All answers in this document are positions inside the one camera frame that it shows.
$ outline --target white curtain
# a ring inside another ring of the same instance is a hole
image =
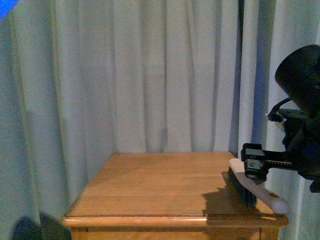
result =
[[[274,74],[319,26],[317,1],[20,0],[0,21],[0,235],[59,221],[113,152],[282,151]],[[280,239],[320,239],[309,185],[268,175]]]

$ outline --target table top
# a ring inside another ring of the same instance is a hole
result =
[[[72,204],[66,227],[280,227],[258,200],[241,204],[229,152],[114,153]]]

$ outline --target wooden table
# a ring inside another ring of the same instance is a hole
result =
[[[229,152],[114,153],[63,216],[73,240],[267,240],[288,224],[240,204]]]

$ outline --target white handle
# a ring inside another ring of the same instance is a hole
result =
[[[279,197],[272,191],[269,191],[260,185],[256,185],[250,178],[246,177],[244,163],[240,159],[230,159],[229,164],[240,184],[253,193],[257,198],[261,199],[261,201],[271,208],[276,214],[287,214],[289,212],[290,207],[286,200]]]

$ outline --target blue light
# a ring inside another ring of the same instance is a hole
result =
[[[18,0],[0,0],[0,20],[14,8]]]

